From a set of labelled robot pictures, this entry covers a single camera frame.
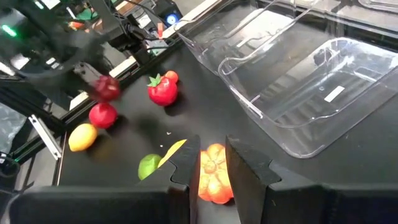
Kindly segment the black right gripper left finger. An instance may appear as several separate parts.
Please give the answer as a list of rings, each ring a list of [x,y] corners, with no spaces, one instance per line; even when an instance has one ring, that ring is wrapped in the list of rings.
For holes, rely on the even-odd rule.
[[[14,197],[10,224],[196,224],[200,137],[127,187],[40,187]]]

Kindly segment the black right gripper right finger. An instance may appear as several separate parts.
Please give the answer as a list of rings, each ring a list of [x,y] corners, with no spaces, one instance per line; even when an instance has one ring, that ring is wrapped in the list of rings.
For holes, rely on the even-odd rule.
[[[398,224],[398,184],[315,182],[232,136],[226,161],[241,224]]]

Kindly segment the green toy lime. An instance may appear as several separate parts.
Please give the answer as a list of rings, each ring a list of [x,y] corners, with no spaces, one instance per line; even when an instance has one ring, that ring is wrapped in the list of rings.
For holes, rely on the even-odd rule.
[[[146,177],[151,175],[159,165],[161,157],[157,154],[148,154],[143,157],[139,162],[139,167],[137,170],[138,178],[144,180]]]

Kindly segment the dark red apple toy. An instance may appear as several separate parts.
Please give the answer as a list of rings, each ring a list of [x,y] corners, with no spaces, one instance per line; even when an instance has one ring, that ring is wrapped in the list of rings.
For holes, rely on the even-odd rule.
[[[103,102],[117,100],[121,94],[119,81],[111,76],[100,76],[94,82],[94,89],[93,98]]]

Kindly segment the yellow orange toy lemon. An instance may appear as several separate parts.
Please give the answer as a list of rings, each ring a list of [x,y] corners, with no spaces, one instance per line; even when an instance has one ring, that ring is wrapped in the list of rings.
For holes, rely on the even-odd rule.
[[[96,140],[98,132],[89,123],[77,126],[68,139],[68,145],[72,152],[84,151],[88,149]]]

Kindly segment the yellow toy banana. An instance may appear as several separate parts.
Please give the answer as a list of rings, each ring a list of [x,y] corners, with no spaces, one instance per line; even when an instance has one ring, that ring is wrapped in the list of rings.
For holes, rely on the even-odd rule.
[[[183,139],[174,143],[166,152],[165,156],[161,158],[157,167],[159,168],[160,166],[162,166],[162,164],[164,164],[185,142],[186,139]]]

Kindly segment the orange toy pumpkin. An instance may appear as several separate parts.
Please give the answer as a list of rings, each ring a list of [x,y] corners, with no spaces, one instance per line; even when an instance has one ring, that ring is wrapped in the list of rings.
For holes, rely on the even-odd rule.
[[[234,195],[228,177],[225,147],[212,144],[200,155],[198,196],[217,204],[229,202]]]

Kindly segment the red toy strawberry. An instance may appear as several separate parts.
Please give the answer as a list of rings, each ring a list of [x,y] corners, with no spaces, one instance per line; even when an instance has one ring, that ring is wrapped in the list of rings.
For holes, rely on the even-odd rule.
[[[152,102],[159,106],[169,106],[174,103],[178,95],[177,84],[158,73],[156,77],[149,77],[147,92]]]

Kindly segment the small orange toy tomato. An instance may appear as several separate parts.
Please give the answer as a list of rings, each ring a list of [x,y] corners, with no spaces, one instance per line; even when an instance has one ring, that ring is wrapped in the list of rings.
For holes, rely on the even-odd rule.
[[[169,80],[173,81],[174,83],[178,83],[178,74],[177,72],[173,70],[169,70],[165,73],[164,75],[165,78],[168,78]]]

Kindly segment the clear plastic bin white label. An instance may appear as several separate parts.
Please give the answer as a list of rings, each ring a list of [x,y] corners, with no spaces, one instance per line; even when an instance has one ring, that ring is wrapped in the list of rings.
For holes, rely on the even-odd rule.
[[[218,68],[246,113],[286,153],[309,158],[398,93],[398,52],[338,37],[271,42]]]

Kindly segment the black computer case blue light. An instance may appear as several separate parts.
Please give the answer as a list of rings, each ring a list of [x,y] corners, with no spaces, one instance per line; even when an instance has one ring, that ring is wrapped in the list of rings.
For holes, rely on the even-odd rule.
[[[166,27],[176,24],[183,17],[173,0],[155,0],[154,12],[162,19]]]

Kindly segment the silver metal bracket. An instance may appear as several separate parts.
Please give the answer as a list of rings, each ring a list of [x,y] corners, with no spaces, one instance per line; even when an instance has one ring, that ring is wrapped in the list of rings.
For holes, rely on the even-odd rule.
[[[53,158],[57,161],[62,157],[62,149],[55,140],[53,134],[50,132],[46,124],[36,115],[32,114],[28,120],[33,125],[40,138],[45,143],[47,149],[52,154]]]

